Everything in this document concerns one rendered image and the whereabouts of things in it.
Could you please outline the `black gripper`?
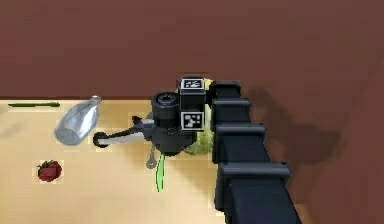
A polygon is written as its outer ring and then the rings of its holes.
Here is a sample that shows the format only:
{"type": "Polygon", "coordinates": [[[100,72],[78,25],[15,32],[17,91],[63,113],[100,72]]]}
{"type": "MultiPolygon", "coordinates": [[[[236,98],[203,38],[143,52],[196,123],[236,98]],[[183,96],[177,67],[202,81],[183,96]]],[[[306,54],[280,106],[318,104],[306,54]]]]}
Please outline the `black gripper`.
{"type": "Polygon", "coordinates": [[[154,95],[151,106],[152,119],[132,117],[134,127],[146,126],[144,134],[137,128],[113,134],[96,132],[93,135],[93,144],[99,148],[106,148],[109,145],[146,138],[165,156],[175,156],[196,142],[196,132],[182,130],[179,95],[176,92],[160,92],[154,95]]]}

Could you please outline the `clear glass bottle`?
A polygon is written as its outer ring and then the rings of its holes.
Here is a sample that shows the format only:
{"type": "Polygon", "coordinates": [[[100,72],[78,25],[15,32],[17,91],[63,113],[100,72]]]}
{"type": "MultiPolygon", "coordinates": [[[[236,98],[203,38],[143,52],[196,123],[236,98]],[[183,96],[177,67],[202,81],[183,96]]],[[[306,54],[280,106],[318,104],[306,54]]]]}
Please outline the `clear glass bottle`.
{"type": "Polygon", "coordinates": [[[65,146],[77,146],[91,133],[99,118],[100,96],[71,107],[54,130],[58,142],[65,146]]]}

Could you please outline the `thin green curved stalk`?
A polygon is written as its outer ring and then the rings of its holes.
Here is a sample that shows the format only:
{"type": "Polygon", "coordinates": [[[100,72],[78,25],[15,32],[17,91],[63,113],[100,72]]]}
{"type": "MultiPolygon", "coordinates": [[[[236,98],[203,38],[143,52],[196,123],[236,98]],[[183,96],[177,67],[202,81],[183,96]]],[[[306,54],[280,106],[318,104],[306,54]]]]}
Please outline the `thin green curved stalk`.
{"type": "Polygon", "coordinates": [[[161,154],[156,168],[156,188],[158,192],[161,192],[164,188],[164,166],[165,155],[161,154]]]}

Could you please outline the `red strawberry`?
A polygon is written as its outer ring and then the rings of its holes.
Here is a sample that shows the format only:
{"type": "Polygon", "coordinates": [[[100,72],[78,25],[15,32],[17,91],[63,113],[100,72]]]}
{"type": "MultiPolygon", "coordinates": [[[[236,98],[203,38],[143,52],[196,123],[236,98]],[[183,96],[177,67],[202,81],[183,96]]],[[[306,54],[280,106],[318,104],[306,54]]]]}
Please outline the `red strawberry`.
{"type": "Polygon", "coordinates": [[[45,161],[37,166],[37,175],[41,181],[52,182],[59,178],[62,173],[62,167],[58,161],[45,161]]]}

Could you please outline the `thin dark green stalk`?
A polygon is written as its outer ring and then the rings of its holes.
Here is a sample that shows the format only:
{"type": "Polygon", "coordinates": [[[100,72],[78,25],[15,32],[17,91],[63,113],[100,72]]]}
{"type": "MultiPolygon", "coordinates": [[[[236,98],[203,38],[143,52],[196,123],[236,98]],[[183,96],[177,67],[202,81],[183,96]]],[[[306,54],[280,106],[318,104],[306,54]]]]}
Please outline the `thin dark green stalk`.
{"type": "Polygon", "coordinates": [[[10,107],[18,107],[18,108],[31,108],[31,107],[60,107],[60,103],[58,102],[48,102],[48,103],[11,103],[8,104],[10,107]]]}

